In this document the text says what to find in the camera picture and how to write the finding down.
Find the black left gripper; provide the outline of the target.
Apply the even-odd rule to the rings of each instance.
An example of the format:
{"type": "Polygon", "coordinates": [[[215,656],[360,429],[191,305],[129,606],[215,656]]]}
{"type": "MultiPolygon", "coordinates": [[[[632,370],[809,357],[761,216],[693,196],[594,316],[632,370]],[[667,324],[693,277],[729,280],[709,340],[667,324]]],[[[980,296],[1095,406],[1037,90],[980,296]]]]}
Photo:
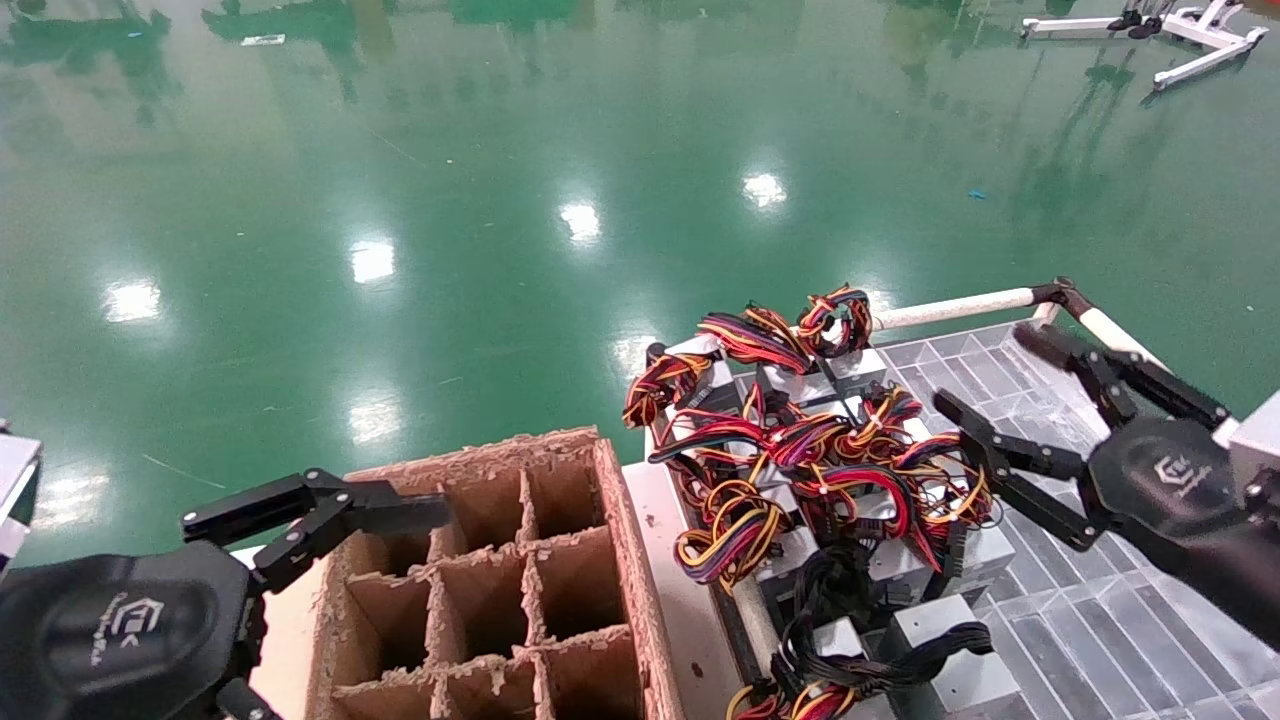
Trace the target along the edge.
{"type": "Polygon", "coordinates": [[[282,528],[252,571],[211,544],[9,571],[1,714],[280,720],[246,680],[266,629],[260,593],[285,589],[357,532],[413,536],[452,519],[443,493],[403,496],[387,480],[349,483],[311,468],[182,518],[186,543],[219,547],[282,528]]]}

